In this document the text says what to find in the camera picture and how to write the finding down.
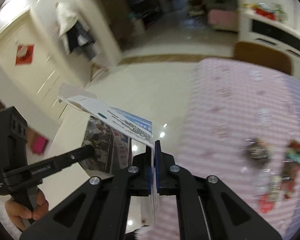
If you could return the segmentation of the person's left hand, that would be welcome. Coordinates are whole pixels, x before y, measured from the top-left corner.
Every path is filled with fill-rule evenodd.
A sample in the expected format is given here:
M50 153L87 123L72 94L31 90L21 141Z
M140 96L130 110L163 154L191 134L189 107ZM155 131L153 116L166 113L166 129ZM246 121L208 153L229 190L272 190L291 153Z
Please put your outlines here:
M30 211L27 207L15 202L12 198L6 201L5 209L7 215L10 221L21 231L26 229L23 219L34 219L37 221L49 212L49 202L41 189L38 189L36 202L37 208Z

